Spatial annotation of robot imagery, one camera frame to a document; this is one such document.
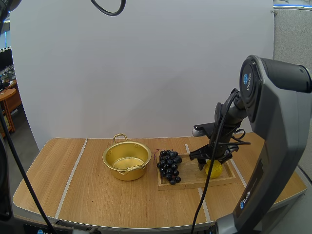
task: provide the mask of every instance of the white tape line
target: white tape line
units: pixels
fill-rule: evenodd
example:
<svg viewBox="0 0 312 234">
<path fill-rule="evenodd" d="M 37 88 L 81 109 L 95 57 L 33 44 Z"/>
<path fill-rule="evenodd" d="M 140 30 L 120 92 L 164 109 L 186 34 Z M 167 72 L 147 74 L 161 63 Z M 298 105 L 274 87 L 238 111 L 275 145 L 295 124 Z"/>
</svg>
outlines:
<svg viewBox="0 0 312 234">
<path fill-rule="evenodd" d="M 232 165 L 234 166 L 234 168 L 235 168 L 235 170 L 236 170 L 236 172 L 237 172 L 237 174 L 238 174 L 238 176 L 239 176 L 240 180 L 242 181 L 242 183 L 243 183 L 244 187 L 246 187 L 246 186 L 247 186 L 247 184 L 246 184 L 246 182 L 245 182 L 245 180 L 244 180 L 244 178 L 243 178 L 242 174 L 240 173 L 240 171 L 239 171 L 238 167 L 236 166 L 236 164 L 235 164 L 234 160 L 231 158 L 231 159 L 230 159 L 230 161 L 231 161 Z"/>
<path fill-rule="evenodd" d="M 187 144 L 185 144 L 184 146 L 185 146 L 186 152 L 189 154 L 190 153 L 189 146 Z"/>
<path fill-rule="evenodd" d="M 203 196 L 203 190 L 201 188 L 198 188 L 198 193 L 199 193 L 199 198 L 201 198 L 201 196 Z M 209 223 L 211 220 L 210 220 L 210 215 L 209 215 L 209 212 L 208 212 L 206 200 L 203 201 L 203 205 L 202 206 L 203 206 L 203 209 L 204 209 L 206 222 Z"/>
<path fill-rule="evenodd" d="M 83 147 L 82 147 L 82 149 L 81 149 L 81 151 L 80 151 L 80 154 L 79 154 L 79 156 L 78 156 L 78 158 L 77 158 L 77 160 L 76 160 L 76 163 L 74 164 L 74 167 L 73 167 L 73 169 L 72 169 L 72 172 L 70 173 L 70 176 L 69 176 L 69 178 L 68 178 L 67 184 L 66 184 L 66 186 L 65 186 L 65 189 L 64 189 L 64 192 L 63 192 L 63 195 L 62 195 L 62 198 L 61 198 L 61 200 L 60 200 L 60 202 L 59 202 L 59 205 L 58 205 L 58 210 L 57 210 L 57 212 L 56 212 L 54 218 L 59 218 L 59 213 L 60 213 L 60 210 L 62 209 L 62 205 L 63 205 L 63 202 L 64 202 L 64 200 L 65 200 L 65 197 L 66 197 L 66 194 L 67 194 L 67 191 L 68 191 L 70 182 L 72 181 L 72 178 L 73 178 L 73 176 L 74 176 L 75 170 L 76 170 L 76 168 L 77 168 L 77 166 L 78 166 L 78 163 L 79 163 L 80 158 L 81 158 L 81 156 L 82 156 L 82 153 L 83 153 L 83 151 L 84 151 L 84 148 L 86 147 L 87 140 L 88 140 L 88 139 L 86 139 L 86 141 L 84 142 Z"/>
</svg>

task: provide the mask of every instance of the wooden table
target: wooden table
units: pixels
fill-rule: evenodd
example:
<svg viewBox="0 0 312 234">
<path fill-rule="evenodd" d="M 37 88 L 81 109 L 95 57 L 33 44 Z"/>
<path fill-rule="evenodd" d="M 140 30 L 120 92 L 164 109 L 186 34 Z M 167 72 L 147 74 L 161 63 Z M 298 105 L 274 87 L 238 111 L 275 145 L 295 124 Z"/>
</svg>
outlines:
<svg viewBox="0 0 312 234">
<path fill-rule="evenodd" d="M 205 144 L 206 137 L 133 139 L 156 149 L 187 153 Z M 236 181 L 209 187 L 197 223 L 209 223 L 233 211 L 255 167 L 263 139 L 254 133 L 244 137 L 233 153 L 230 166 Z M 191 225 L 202 188 L 187 190 L 157 189 L 156 160 L 151 159 L 146 174 L 135 181 L 115 179 L 102 161 L 112 139 L 55 138 L 46 143 L 27 174 L 49 217 L 53 221 L 119 228 L 183 228 Z M 273 206 L 286 204 L 306 190 L 295 172 Z M 14 204 L 28 211 L 38 210 L 22 181 L 13 197 Z"/>
<path fill-rule="evenodd" d="M 3 101 L 3 105 L 4 105 L 4 113 L 8 119 L 8 122 L 10 124 L 10 127 L 8 128 L 8 131 L 12 131 L 15 132 L 15 127 L 11 118 L 11 114 L 9 111 L 9 107 L 8 107 L 8 103 L 7 103 L 7 99 L 11 96 L 13 96 L 16 93 L 16 89 L 7 89 L 4 91 L 0 92 L 0 102 Z"/>
<path fill-rule="evenodd" d="M 16 89 L 16 93 L 14 93 L 7 100 L 8 109 L 10 112 L 12 112 L 13 110 L 18 108 L 22 104 L 21 99 L 20 99 L 20 91 L 19 91 L 18 83 L 17 83 L 16 79 L 13 80 L 13 82 L 8 87 L 6 87 L 3 91 L 6 91 L 8 89 Z"/>
</svg>

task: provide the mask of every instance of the bunch of grapes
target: bunch of grapes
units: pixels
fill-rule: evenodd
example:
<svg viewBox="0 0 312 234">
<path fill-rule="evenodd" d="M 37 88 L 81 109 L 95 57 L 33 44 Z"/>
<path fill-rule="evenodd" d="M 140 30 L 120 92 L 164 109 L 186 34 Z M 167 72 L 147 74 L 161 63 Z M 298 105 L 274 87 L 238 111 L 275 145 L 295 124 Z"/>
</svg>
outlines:
<svg viewBox="0 0 312 234">
<path fill-rule="evenodd" d="M 182 162 L 182 158 L 176 151 L 163 150 L 159 156 L 160 162 L 157 164 L 161 177 L 166 178 L 171 185 L 181 182 L 181 178 L 178 176 L 177 170 L 178 164 Z"/>
</svg>

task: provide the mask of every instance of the pot handle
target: pot handle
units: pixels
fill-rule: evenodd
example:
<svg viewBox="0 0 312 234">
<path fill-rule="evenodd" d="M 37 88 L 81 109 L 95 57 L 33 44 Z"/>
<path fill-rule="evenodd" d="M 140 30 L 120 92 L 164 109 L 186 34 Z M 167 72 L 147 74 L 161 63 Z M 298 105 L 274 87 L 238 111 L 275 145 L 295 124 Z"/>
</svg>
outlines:
<svg viewBox="0 0 312 234">
<path fill-rule="evenodd" d="M 113 144 L 116 142 L 116 137 L 123 136 L 126 140 L 128 140 L 127 136 L 124 133 L 118 133 L 113 138 Z"/>
<path fill-rule="evenodd" d="M 126 175 L 128 174 L 130 171 L 134 171 L 134 170 L 143 170 L 143 167 L 142 165 L 138 165 L 138 166 L 135 166 L 135 167 L 128 167 L 127 170 L 125 172 L 121 172 L 121 171 L 118 171 L 120 174 L 123 174 L 123 175 Z"/>
</svg>

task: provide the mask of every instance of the yellow lemon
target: yellow lemon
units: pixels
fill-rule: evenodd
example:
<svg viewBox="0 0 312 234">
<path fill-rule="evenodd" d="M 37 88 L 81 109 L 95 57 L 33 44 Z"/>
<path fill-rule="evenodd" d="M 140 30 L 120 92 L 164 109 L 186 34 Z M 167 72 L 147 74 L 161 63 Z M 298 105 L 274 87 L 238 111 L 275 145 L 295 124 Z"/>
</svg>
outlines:
<svg viewBox="0 0 312 234">
<path fill-rule="evenodd" d="M 206 172 L 206 174 L 208 174 L 210 162 L 211 162 L 211 160 L 208 160 L 206 162 L 206 165 L 205 165 L 205 172 Z M 222 170 L 223 170 L 223 168 L 222 168 L 221 163 L 218 160 L 215 160 L 214 161 L 214 165 L 213 165 L 213 169 L 211 171 L 210 178 L 218 178 L 221 175 Z"/>
</svg>

